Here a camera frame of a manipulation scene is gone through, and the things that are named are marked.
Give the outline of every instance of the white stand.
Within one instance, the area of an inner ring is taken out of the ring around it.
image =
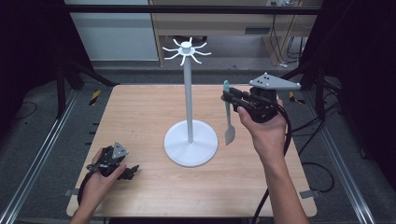
[[[193,54],[208,55],[210,53],[196,51],[195,49],[202,48],[206,43],[200,47],[193,48],[191,44],[192,38],[190,38],[190,42],[183,42],[181,45],[176,40],[174,41],[180,46],[179,49],[163,49],[177,51],[176,55],[171,58],[165,58],[166,60],[173,59],[177,55],[183,55],[181,65],[184,64],[187,119],[169,129],[164,138],[164,148],[168,157],[175,163],[194,167],[206,163],[215,155],[218,149],[218,137],[209,125],[200,120],[192,119],[191,59],[188,56],[200,63]]]

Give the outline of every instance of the wooden tabletop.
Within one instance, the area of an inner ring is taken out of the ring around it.
[[[248,91],[249,86],[232,86]],[[247,129],[232,112],[234,141],[226,146],[227,129],[222,86],[193,85],[192,114],[210,125],[218,136],[215,156],[207,163],[182,167],[171,161],[163,148],[167,131],[186,119],[183,85],[119,85],[108,100],[84,166],[101,147],[119,141],[129,155],[127,167],[140,165],[132,180],[119,180],[99,207],[96,217],[253,217],[266,190],[262,164]],[[308,190],[306,177],[293,142],[286,155],[290,176],[297,192]],[[87,170],[81,171],[79,188]],[[317,208],[312,198],[301,199],[312,217]],[[78,208],[73,196],[67,214]],[[261,217],[272,216],[267,200]]]

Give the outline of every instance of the round white base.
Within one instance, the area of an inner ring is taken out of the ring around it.
[[[209,161],[218,149],[215,131],[200,120],[192,121],[193,141],[189,143],[187,121],[172,126],[165,135],[164,147],[169,158],[175,163],[193,167]]]

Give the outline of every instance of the white wall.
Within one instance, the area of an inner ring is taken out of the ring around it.
[[[148,5],[148,0],[64,0],[68,5]],[[148,13],[70,13],[91,61],[158,61]]]

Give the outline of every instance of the human arm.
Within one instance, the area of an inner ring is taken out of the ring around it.
[[[284,158],[286,121],[278,114],[264,122],[254,122],[242,107],[237,108],[241,123],[249,130],[259,154],[271,195],[276,223],[309,223],[291,181]]]
[[[95,157],[92,159],[92,163],[97,162],[101,153],[102,149],[96,153]],[[125,168],[125,164],[120,165],[108,177],[102,176],[100,172],[95,172],[92,174],[91,178],[85,185],[81,203],[73,215],[70,224],[90,223],[93,212],[110,191],[111,186],[113,186],[117,178],[124,172]]]

